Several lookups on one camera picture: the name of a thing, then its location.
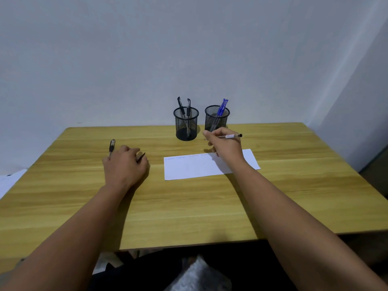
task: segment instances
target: black mesh pen holder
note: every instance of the black mesh pen holder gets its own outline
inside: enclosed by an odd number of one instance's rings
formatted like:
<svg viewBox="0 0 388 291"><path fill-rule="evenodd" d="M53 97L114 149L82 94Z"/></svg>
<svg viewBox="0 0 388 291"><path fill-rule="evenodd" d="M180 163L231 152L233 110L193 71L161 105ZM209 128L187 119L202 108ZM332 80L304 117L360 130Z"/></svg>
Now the black mesh pen holder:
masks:
<svg viewBox="0 0 388 291"><path fill-rule="evenodd" d="M187 118L187 107L183 107L185 114L180 108L174 110L176 135L179 140L191 141L197 137L197 119L199 111L190 107L190 117Z"/></svg>
<svg viewBox="0 0 388 291"><path fill-rule="evenodd" d="M226 127L226 121L230 111L228 108L225 108L221 116L217 116L219 105L211 105L205 108L206 119L205 119L205 130L214 131L220 127Z"/></svg>

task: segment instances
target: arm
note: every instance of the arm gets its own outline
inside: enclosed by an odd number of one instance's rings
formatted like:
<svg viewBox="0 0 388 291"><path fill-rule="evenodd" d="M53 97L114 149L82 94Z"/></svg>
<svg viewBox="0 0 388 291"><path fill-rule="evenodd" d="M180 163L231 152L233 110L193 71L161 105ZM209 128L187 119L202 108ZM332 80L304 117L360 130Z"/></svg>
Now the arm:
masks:
<svg viewBox="0 0 388 291"><path fill-rule="evenodd" d="M240 139L226 128L205 131L228 164L279 262L299 290L388 290L331 230L297 205L244 159Z"/></svg>
<svg viewBox="0 0 388 291"><path fill-rule="evenodd" d="M105 185L14 270L4 290L87 287L109 222L128 189L147 169L147 157L136 163L138 151L121 146L103 159Z"/></svg>

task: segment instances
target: table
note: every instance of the table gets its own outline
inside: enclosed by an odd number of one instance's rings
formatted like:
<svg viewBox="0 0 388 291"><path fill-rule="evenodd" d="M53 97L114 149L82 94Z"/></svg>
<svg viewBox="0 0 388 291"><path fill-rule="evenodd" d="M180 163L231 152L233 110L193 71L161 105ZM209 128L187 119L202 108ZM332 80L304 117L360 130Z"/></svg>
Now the table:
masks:
<svg viewBox="0 0 388 291"><path fill-rule="evenodd" d="M388 201L302 123L231 124L260 173L335 233L388 229ZM127 196L104 249L264 238L233 175L164 181L163 157L204 153L174 126L68 128L0 200L0 259L30 254L104 184L111 139L146 152L151 168Z"/></svg>

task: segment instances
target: white paper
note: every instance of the white paper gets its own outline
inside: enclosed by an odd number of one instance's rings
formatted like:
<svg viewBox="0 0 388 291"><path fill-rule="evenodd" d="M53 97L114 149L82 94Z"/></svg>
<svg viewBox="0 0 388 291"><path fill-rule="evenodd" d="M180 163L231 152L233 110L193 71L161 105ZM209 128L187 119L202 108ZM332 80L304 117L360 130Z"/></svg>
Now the white paper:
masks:
<svg viewBox="0 0 388 291"><path fill-rule="evenodd" d="M245 160L255 170L260 167L251 149L242 151ZM227 164L216 153L203 153L164 158L164 179L180 180L232 173Z"/></svg>
<svg viewBox="0 0 388 291"><path fill-rule="evenodd" d="M10 176L0 176L0 199L12 188L27 170L20 170Z"/></svg>

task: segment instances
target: person's left arm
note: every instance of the person's left arm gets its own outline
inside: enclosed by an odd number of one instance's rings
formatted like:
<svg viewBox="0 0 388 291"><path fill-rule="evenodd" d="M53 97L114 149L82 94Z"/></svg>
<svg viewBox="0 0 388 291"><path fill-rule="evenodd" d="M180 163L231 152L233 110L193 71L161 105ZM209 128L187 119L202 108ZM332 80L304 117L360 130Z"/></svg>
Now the person's left arm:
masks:
<svg viewBox="0 0 388 291"><path fill-rule="evenodd" d="M128 189L146 172L147 157L136 163L138 151L138 148L121 146L103 159L105 185L13 271L3 290L86 287L109 222Z"/></svg>

